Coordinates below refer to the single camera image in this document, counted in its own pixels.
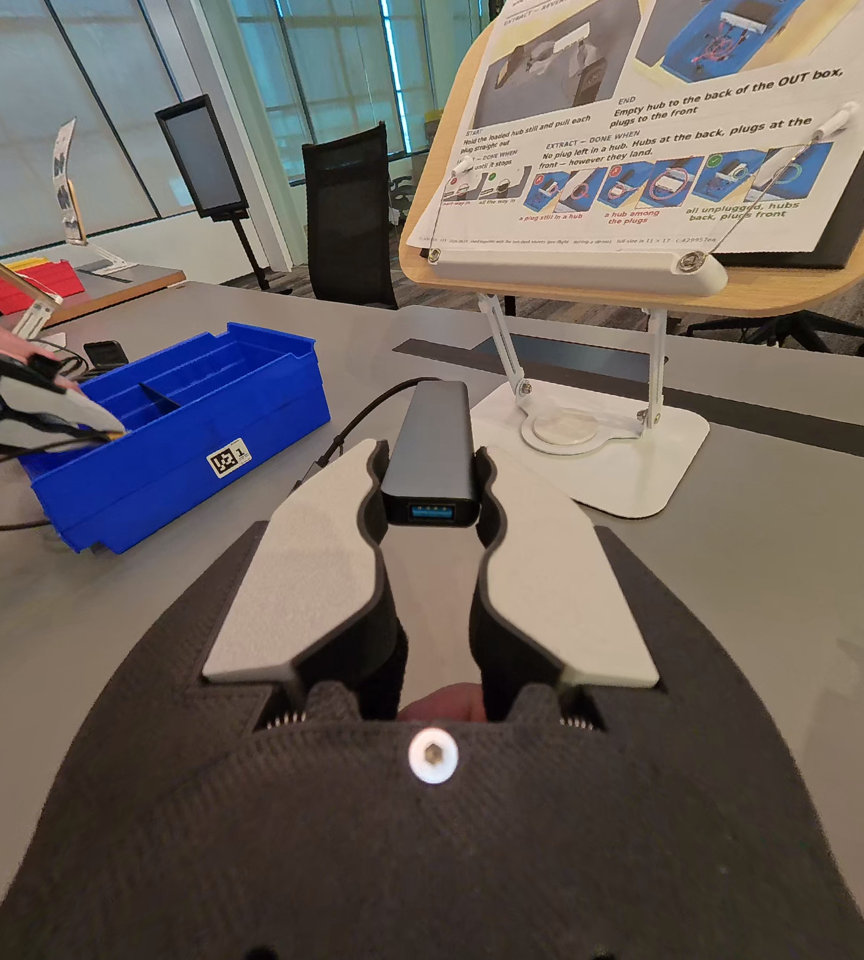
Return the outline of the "printed instruction sheet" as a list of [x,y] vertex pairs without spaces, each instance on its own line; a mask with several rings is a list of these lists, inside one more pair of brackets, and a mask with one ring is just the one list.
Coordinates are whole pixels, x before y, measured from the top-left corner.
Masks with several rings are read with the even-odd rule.
[[864,1],[508,2],[408,237],[842,266],[864,227]]

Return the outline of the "desk with wooden edge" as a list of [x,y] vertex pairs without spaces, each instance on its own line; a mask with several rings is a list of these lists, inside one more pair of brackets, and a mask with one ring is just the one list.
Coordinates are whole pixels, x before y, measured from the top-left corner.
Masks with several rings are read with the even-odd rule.
[[186,282],[182,270],[136,265],[111,274],[76,268],[83,291],[67,297],[45,328],[77,320]]

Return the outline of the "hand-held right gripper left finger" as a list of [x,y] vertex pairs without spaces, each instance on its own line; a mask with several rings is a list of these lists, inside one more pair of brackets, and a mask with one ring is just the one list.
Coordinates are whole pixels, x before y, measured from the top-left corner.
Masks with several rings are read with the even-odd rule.
[[357,689],[398,641],[381,542],[387,440],[367,438],[276,509],[205,661],[211,683]]

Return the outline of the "black usb cable copper plug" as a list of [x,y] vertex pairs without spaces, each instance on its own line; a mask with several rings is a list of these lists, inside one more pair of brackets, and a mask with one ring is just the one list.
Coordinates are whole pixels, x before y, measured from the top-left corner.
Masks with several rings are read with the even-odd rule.
[[[119,431],[94,431],[85,437],[66,438],[53,440],[35,447],[21,448],[6,454],[0,454],[0,465],[18,461],[21,457],[28,455],[53,452],[58,450],[71,449],[72,447],[104,447],[114,443],[125,436],[125,432]],[[39,520],[30,520],[20,523],[0,524],[0,533],[13,533],[26,530],[42,529],[51,526],[51,520],[48,517]]]

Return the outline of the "white stand with leaflet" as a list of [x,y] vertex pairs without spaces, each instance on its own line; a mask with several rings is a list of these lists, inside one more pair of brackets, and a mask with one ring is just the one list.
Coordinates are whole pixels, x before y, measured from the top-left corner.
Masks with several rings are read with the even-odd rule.
[[52,182],[55,198],[61,214],[66,244],[88,250],[95,257],[93,262],[84,265],[82,269],[93,276],[111,278],[138,267],[138,263],[126,260],[96,244],[90,244],[75,187],[68,175],[69,153],[76,124],[77,118],[72,117],[58,129],[54,140]]

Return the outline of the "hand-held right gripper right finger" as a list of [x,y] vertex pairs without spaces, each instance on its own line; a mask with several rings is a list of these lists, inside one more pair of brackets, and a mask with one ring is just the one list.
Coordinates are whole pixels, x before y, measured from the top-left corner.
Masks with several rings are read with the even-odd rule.
[[660,674],[594,522],[509,451],[480,447],[469,641],[484,690],[653,689]]

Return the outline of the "black display on stand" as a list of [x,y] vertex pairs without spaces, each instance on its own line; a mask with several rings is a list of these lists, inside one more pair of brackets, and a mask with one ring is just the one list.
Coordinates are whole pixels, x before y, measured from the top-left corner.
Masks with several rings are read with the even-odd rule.
[[203,93],[167,106],[154,114],[198,216],[233,225],[260,290],[271,286],[243,224],[250,219],[249,203],[221,126]]

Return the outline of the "wooden document stand white base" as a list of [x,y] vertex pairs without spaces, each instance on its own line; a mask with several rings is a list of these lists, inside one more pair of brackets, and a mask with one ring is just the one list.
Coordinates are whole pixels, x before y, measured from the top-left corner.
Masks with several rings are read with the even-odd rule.
[[25,341],[37,339],[62,307],[64,299],[49,288],[40,288],[24,275],[2,263],[0,263],[0,280],[31,299],[30,306],[13,329],[13,334]]

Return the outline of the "instruction sheet on wooden stand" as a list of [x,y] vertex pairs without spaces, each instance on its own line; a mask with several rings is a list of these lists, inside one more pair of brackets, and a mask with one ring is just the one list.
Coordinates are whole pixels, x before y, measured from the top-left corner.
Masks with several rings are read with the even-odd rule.
[[[498,18],[474,41],[459,67],[415,193],[400,263],[413,282],[478,295],[509,384],[473,409],[475,444],[509,451],[583,505],[623,519],[649,518],[666,508],[711,429],[700,414],[664,406],[669,310],[767,318],[820,305],[864,280],[864,226],[840,267],[807,263],[803,254],[760,254],[746,260],[697,249],[410,246],[408,237],[447,173],[460,96],[472,88]],[[641,309],[649,318],[646,398],[623,398],[607,388],[554,386],[527,374],[502,315],[500,295]]]

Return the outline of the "blue plastic bin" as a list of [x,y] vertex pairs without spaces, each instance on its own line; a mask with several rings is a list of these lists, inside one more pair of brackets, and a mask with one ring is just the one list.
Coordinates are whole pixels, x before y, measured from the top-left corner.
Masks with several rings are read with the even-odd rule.
[[20,464],[62,541],[122,554],[330,421],[313,339],[230,322],[104,373],[85,394],[126,427]]

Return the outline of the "black mesh office chair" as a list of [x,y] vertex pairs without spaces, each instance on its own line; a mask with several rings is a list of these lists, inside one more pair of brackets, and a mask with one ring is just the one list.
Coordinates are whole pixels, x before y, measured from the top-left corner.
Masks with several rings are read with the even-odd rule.
[[307,265],[319,301],[398,309],[393,289],[387,130],[304,144]]

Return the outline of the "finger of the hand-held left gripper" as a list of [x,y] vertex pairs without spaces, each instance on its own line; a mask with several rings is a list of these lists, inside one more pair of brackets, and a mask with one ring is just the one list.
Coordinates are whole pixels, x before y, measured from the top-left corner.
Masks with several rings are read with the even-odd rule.
[[0,376],[0,399],[4,413],[0,422],[12,420],[26,424],[60,423],[71,426],[115,428],[125,435],[129,429],[112,413],[77,390],[47,387]]
[[96,428],[68,423],[26,423],[17,419],[0,421],[0,448],[6,450],[45,450],[80,448],[115,439],[115,428]]

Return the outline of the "grey usb hub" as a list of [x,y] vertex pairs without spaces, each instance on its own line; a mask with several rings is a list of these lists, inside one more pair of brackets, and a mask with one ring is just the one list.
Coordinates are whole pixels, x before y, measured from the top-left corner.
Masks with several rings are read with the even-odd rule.
[[392,526],[466,528],[478,520],[470,397],[463,381],[415,386],[380,491]]

